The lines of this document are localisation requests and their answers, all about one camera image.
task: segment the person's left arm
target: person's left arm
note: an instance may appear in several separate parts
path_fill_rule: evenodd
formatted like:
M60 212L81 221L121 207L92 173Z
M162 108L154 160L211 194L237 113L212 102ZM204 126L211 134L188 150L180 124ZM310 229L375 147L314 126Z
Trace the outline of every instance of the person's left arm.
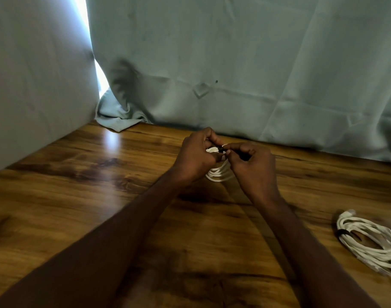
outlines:
M223 144L211 128L187 137L172 168L150 189L7 290L0 307L107 307L160 214L221 160L223 154L206 152L212 143Z

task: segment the wooden surface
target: wooden surface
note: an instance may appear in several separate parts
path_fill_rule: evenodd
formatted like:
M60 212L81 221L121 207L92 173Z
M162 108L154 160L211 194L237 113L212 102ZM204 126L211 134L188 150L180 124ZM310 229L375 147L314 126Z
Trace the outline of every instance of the wooden surface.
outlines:
M0 295L144 192L188 131L88 124L0 172ZM225 142L234 141L225 138ZM391 227L391 165L268 145L298 216L382 307L385 278L344 249L331 221L355 209ZM162 214L120 289L122 307L299 307L300 286L236 181L202 179Z

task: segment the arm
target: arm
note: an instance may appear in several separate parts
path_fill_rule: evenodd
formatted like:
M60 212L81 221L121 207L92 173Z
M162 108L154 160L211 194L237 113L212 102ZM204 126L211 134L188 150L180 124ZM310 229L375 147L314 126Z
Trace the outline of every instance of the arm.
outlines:
M275 158L270 151L250 143L234 143L225 148L229 149L226 154L242 190L277 237L312 306L378 308L281 197ZM251 157L243 161L235 151L248 153Z
M0 297L0 307L107 307L166 206L222 158L205 151L211 142L223 144L210 128L187 137L172 168L149 190L20 280Z

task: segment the coiled white ethernet cable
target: coiled white ethernet cable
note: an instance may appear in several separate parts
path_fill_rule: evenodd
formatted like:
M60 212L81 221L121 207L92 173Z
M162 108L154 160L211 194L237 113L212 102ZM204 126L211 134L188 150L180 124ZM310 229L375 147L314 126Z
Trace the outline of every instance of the coiled white ethernet cable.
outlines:
M209 149L206 149L207 152L219 152L219 149L217 147L211 147ZM220 181L227 181L229 179L232 179L234 177L234 173L231 170L231 165L228 160L225 160L223 165L217 168L212 168L208 171L208 173L205 175L209 180L220 182Z
M391 276L391 229L368 219L354 217L356 212L343 212L337 220L339 239L360 261L382 275ZM351 231L366 235L382 249L364 246L352 237Z

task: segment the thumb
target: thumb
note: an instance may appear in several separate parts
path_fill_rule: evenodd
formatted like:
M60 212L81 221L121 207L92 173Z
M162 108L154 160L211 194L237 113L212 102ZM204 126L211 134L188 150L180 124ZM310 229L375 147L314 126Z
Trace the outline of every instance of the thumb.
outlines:
M240 159L240 156L237 154L237 152L233 150L227 150L225 152L225 155L227 156L227 159L229 160L231 167L234 167L235 165L243 162L243 160Z
M215 158L216 162L221 162L224 156L224 154L219 152L210 152L209 154Z

